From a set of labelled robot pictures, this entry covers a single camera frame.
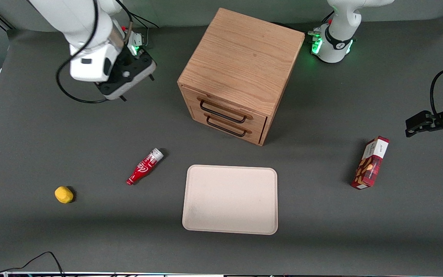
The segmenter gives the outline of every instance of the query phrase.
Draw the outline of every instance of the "white tray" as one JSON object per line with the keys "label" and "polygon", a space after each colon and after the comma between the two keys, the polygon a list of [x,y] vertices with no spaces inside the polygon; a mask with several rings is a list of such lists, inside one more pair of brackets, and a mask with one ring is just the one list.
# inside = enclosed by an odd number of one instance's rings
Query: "white tray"
{"label": "white tray", "polygon": [[190,231],[273,235],[278,229],[272,168],[192,165],[182,225]]}

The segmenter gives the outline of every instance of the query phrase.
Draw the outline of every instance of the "gray mat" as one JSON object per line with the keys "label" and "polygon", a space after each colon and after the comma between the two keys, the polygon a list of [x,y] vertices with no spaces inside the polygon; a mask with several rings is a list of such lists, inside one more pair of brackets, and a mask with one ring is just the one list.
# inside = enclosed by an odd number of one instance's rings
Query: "gray mat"
{"label": "gray mat", "polygon": [[[204,30],[152,30],[155,81],[101,105],[73,102],[54,83],[62,35],[12,34],[0,75],[0,269],[51,250],[67,271],[443,275],[443,134],[404,134],[443,70],[443,18],[364,23],[337,65],[305,44],[264,147],[190,119],[176,80]],[[70,92],[100,97],[64,75]],[[435,97],[443,106],[443,77]],[[391,140],[381,172],[357,191],[348,184],[377,135]],[[153,147],[167,157],[127,186]],[[185,230],[192,164],[274,168],[276,234]],[[56,201],[61,185],[76,203]],[[28,270],[57,269],[48,257]]]}

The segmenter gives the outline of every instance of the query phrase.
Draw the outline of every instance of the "drawer handle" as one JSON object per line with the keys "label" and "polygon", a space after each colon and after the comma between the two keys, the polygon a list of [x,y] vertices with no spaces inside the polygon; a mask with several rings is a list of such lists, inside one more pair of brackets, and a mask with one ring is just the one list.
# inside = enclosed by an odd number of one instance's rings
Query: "drawer handle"
{"label": "drawer handle", "polygon": [[210,122],[210,116],[209,115],[206,117],[206,123],[208,123],[208,125],[210,125],[210,126],[213,126],[214,128],[219,128],[222,131],[225,131],[227,133],[231,133],[232,135],[236,135],[238,137],[244,137],[246,135],[246,132],[247,132],[246,130],[244,130],[244,133],[236,133],[234,131],[230,131],[227,128],[223,128],[222,126],[218,126],[216,124],[213,124],[213,123]]}
{"label": "drawer handle", "polygon": [[212,114],[217,115],[217,116],[219,116],[219,117],[221,117],[221,118],[225,118],[225,119],[227,119],[227,120],[230,120],[230,121],[232,121],[232,122],[239,123],[239,124],[244,123],[244,121],[246,121],[246,118],[247,118],[246,116],[244,116],[244,118],[242,118],[242,120],[237,120],[237,119],[235,119],[235,118],[231,118],[230,116],[227,116],[227,115],[221,114],[221,113],[219,113],[219,112],[215,112],[214,110],[211,110],[211,109],[208,109],[208,108],[206,108],[206,107],[203,107],[203,104],[204,104],[204,100],[201,100],[201,103],[199,104],[199,107],[200,107],[202,110],[204,110],[205,112],[212,113]]}

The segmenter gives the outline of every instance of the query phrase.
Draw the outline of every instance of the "yellow lemon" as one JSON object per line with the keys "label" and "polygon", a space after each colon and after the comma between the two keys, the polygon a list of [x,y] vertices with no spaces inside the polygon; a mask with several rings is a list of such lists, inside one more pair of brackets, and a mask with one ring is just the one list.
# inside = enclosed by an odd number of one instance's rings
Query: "yellow lemon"
{"label": "yellow lemon", "polygon": [[73,200],[73,193],[67,188],[60,186],[56,191],[54,192],[54,195],[58,199],[59,202],[67,204]]}

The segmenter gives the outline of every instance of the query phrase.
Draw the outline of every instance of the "wooden box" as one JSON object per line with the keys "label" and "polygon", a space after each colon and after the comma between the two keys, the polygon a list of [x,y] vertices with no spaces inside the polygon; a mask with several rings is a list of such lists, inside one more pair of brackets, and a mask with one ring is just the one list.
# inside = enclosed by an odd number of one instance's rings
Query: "wooden box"
{"label": "wooden box", "polygon": [[304,36],[220,8],[177,81],[192,118],[263,145]]}

